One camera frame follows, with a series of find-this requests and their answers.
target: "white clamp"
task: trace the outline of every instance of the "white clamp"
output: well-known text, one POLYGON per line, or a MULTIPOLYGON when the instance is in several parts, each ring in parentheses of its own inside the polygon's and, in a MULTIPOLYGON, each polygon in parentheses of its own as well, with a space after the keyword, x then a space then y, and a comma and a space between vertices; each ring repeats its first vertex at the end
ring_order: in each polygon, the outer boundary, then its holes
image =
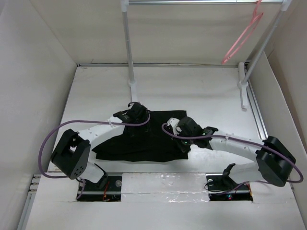
POLYGON ((178 123, 179 123, 179 120, 176 118, 171 118, 167 121, 167 126, 171 126, 173 128, 174 135, 178 135, 179 131, 181 131, 181 130, 177 130, 178 123))
POLYGON ((129 0, 120 0, 120 6, 122 12, 127 12, 129 6, 129 0))
POLYGON ((289 6, 290 6, 291 1, 292 0, 283 0, 282 7, 281 7, 280 10, 281 11, 286 11, 289 8, 289 6))
POLYGON ((248 82, 243 82, 243 79, 245 77, 243 62, 239 63, 238 70, 239 70, 238 87, 240 89, 241 107, 242 107, 242 110, 247 111, 248 109, 248 93, 247 93, 248 82))

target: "white panel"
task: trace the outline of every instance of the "white panel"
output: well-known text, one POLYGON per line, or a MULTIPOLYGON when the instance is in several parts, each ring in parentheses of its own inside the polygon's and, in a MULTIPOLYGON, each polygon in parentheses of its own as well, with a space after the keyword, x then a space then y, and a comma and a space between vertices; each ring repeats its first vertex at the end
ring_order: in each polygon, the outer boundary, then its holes
MULTIPOLYGON (((128 68, 78 68, 62 122, 73 119, 106 120, 127 109, 130 99, 128 68)), ((238 70, 233 68, 135 68, 138 98, 148 109, 186 110, 202 127, 217 127, 247 138, 258 138, 251 110, 241 110, 238 70)), ((92 124, 69 124, 75 131, 92 124)), ((96 160, 107 172, 222 172, 231 163, 249 160, 234 154, 192 146, 189 160, 167 163, 96 160)), ((50 171, 58 170, 50 163, 50 171)))
MULTIPOLYGON (((127 62, 119 0, 31 0, 77 63, 127 62)), ((129 6, 135 62, 220 64, 255 5, 129 6)), ((228 64, 245 61, 280 5, 261 5, 254 35, 228 64)))
MULTIPOLYGON (((256 65, 251 83, 261 110, 262 118, 269 135, 276 136, 296 158, 296 165, 307 177, 307 155, 294 125, 283 93, 272 72, 269 62, 263 54, 256 65)), ((291 173, 291 179, 298 179, 297 173, 291 173)), ((295 197, 307 222, 306 179, 300 184, 293 184, 295 197)))
POLYGON ((32 174, 38 172, 39 146, 61 118, 75 69, 31 3, 7 1, 0 16, 2 230, 17 228, 32 174))
POLYGON ((275 204, 250 201, 74 202, 71 196, 75 198, 76 185, 76 181, 68 179, 41 178, 26 229, 305 229, 294 199, 275 204))

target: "metal rail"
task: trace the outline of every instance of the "metal rail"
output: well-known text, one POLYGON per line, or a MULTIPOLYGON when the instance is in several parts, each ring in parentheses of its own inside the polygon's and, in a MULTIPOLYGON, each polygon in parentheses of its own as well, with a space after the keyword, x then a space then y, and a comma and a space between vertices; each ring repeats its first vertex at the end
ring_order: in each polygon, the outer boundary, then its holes
MULTIPOLYGON (((227 5, 227 4, 256 4, 257 0, 170 0, 170 1, 140 1, 129 0, 129 5, 194 5, 194 4, 213 4, 213 5, 227 5)), ((262 4, 282 4, 283 0, 262 0, 262 4)))

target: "white bracket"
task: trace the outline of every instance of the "white bracket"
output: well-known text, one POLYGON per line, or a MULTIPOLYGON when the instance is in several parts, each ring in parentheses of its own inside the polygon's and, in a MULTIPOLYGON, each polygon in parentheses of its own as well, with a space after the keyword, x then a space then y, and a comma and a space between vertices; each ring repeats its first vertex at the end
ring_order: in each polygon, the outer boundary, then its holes
POLYGON ((243 82, 243 79, 245 77, 244 63, 243 62, 239 63, 238 70, 239 70, 238 87, 240 89, 241 107, 242 107, 243 111, 247 111, 247 109, 248 109, 248 93, 247 93, 246 88, 248 87, 248 82, 243 82))
POLYGON ((136 91, 136 85, 137 85, 137 81, 135 80, 134 82, 131 82, 129 80, 129 86, 130 86, 130 90, 131 90, 131 101, 132 102, 138 102, 138 93, 136 91))
POLYGON ((127 12, 129 6, 129 0, 121 0, 120 7, 122 12, 127 12))

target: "white wall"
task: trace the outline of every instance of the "white wall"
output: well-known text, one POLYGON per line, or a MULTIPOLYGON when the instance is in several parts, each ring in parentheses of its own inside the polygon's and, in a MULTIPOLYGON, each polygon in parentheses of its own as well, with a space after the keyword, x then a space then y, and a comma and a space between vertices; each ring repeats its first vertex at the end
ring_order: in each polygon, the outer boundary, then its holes
POLYGON ((269 62, 307 149, 307 1, 301 0, 274 40, 269 62))
MULTIPOLYGON (((294 0, 270 41, 269 74, 255 72, 252 83, 269 133, 282 137, 307 178, 307 1, 294 0)), ((307 182, 295 184, 295 197, 307 225, 307 182)))
MULTIPOLYGON (((305 180, 300 184, 293 184, 293 187, 304 224, 307 226, 307 155, 283 92, 265 54, 261 56, 250 80, 268 135, 277 137, 286 146, 296 158, 296 165, 304 175, 305 180)), ((290 177, 292 180, 299 178, 295 170, 290 177)))
POLYGON ((1 230, 17 228, 40 144, 60 121, 75 70, 30 1, 9 0, 0 15, 1 230))
MULTIPOLYGON (((30 0, 76 63, 127 62, 120 0, 30 0)), ((220 64, 254 4, 129 6, 135 62, 220 64)), ((261 5, 253 36, 228 62, 245 61, 280 5, 261 5)))

